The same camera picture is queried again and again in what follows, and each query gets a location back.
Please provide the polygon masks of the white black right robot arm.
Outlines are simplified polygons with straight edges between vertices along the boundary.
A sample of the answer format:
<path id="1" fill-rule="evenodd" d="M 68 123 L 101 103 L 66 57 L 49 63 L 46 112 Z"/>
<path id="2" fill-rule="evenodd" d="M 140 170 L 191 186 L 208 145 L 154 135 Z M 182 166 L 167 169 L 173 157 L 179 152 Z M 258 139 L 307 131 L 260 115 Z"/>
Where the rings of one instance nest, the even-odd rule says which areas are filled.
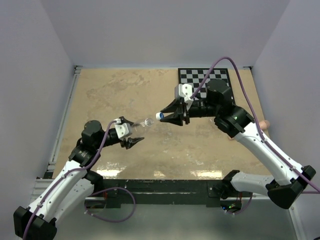
<path id="1" fill-rule="evenodd" d="M 213 79 L 205 88 L 205 98 L 193 100 L 192 86 L 178 84 L 174 100 L 156 114 L 156 119 L 183 126 L 191 118 L 212 117 L 219 130 L 246 147 L 270 172 L 270 175 L 256 175 L 232 170 L 222 180 L 221 198 L 249 192 L 267 196 L 278 207 L 289 209 L 316 170 L 294 161 L 262 133 L 254 118 L 233 102 L 232 89 L 226 82 Z"/>

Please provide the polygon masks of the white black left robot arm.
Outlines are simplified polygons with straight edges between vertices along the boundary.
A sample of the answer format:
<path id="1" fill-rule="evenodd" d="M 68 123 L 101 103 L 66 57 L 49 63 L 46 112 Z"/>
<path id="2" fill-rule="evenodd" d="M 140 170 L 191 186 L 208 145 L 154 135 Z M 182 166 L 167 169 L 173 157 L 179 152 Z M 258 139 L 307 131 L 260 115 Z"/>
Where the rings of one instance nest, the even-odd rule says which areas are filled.
<path id="1" fill-rule="evenodd" d="M 88 121 L 58 176 L 28 207 L 15 210 L 15 234 L 23 240 L 54 239 L 57 226 L 76 205 L 103 192 L 103 177 L 91 170 L 102 149 L 115 144 L 130 149 L 142 141 L 131 137 L 136 126 L 123 116 L 112 120 L 106 130 L 99 121 Z"/>

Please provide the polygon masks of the blue bottle cap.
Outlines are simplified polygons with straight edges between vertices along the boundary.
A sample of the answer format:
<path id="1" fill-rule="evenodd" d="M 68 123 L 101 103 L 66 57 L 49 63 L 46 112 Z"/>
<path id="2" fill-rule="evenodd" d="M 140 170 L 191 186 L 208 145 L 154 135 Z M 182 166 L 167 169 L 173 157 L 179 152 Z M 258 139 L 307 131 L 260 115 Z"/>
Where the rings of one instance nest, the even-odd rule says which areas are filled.
<path id="1" fill-rule="evenodd" d="M 161 119 L 164 118 L 164 114 L 162 112 L 157 112 L 155 114 L 155 118 L 156 118 L 157 121 L 160 121 Z"/>

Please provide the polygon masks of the clear round plastic bottle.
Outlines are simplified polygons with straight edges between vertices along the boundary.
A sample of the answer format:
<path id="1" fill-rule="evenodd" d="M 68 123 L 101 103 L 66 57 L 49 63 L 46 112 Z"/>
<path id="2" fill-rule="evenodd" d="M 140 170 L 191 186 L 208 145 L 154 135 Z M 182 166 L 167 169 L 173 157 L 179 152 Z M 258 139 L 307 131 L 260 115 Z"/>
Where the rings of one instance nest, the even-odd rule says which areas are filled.
<path id="1" fill-rule="evenodd" d="M 150 117 L 137 120 L 131 125 L 131 130 L 132 130 L 131 137 L 133 138 L 143 137 L 153 125 L 154 125 L 154 120 Z"/>

